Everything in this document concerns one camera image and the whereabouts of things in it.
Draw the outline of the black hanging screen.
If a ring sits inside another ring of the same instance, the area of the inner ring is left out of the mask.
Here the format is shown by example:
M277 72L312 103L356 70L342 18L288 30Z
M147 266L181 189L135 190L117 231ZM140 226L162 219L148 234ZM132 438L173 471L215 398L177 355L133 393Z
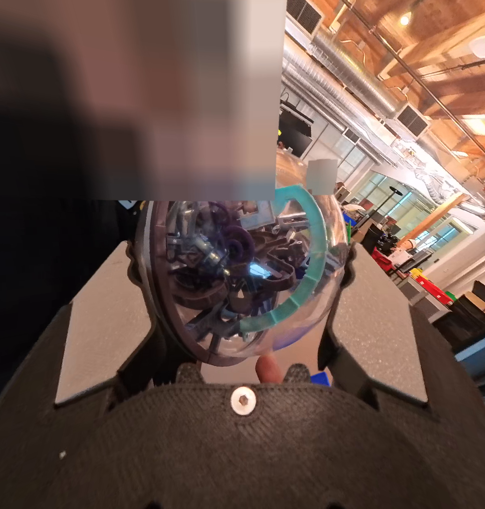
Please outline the black hanging screen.
M289 101L280 100L278 142L294 156L302 158L312 143L314 121L297 110Z

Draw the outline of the person's black sweater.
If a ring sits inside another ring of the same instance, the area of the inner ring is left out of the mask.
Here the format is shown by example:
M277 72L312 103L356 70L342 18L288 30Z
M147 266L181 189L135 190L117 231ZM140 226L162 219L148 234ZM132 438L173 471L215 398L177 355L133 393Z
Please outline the person's black sweater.
M142 207L0 197L0 393L61 307L134 239Z

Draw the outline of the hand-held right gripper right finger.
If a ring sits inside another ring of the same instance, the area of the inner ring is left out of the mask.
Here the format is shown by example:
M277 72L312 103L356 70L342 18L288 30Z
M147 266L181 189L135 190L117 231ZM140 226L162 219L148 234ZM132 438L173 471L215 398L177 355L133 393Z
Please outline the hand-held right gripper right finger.
M350 248L317 364L360 399L376 389L420 408L428 404L410 304L360 244Z

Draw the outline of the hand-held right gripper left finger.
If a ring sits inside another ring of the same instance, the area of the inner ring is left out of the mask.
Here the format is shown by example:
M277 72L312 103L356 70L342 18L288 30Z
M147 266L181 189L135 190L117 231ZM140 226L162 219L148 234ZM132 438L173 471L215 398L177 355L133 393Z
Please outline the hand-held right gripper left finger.
M162 360L156 317L130 241L121 242L71 301L55 405L108 387L150 389Z

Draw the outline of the red plastic bin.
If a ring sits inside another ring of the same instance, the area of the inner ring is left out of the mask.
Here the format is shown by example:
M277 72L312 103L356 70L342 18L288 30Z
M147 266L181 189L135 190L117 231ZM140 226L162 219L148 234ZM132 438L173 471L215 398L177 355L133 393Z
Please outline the red plastic bin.
M429 279L423 277L422 275L416 276L414 279L425 289L425 291L427 291L431 296L433 296L443 305L451 306L453 304L454 300Z

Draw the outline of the silver air duct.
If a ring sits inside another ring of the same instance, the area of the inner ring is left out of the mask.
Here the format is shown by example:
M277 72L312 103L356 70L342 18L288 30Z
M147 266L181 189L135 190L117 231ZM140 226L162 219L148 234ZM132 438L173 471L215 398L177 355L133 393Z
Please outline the silver air duct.
M409 136L398 122L398 115L406 103L396 98L363 63L351 56L328 29L320 28L317 31L306 52L401 137Z

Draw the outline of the clear plastic maze ball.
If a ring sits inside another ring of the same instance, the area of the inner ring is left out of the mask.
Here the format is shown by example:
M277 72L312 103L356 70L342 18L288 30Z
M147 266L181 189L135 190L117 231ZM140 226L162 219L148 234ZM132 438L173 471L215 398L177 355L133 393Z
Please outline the clear plastic maze ball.
M272 200L145 205L138 268L169 347L232 366L289 346L328 315L349 256L337 167L277 149Z

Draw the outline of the black floor lamp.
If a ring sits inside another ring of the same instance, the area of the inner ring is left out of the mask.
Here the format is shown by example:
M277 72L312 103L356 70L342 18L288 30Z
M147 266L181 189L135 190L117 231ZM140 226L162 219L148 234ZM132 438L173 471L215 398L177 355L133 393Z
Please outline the black floor lamp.
M390 190L391 190L392 195L384 201L384 204L386 204L390 200L392 203L391 203L391 205L389 205L388 210L382 214L383 217L382 217L381 221L379 222L379 227L382 231L385 231L387 222L390 218L392 211L399 205L402 197L404 196L404 193L396 187L390 186Z

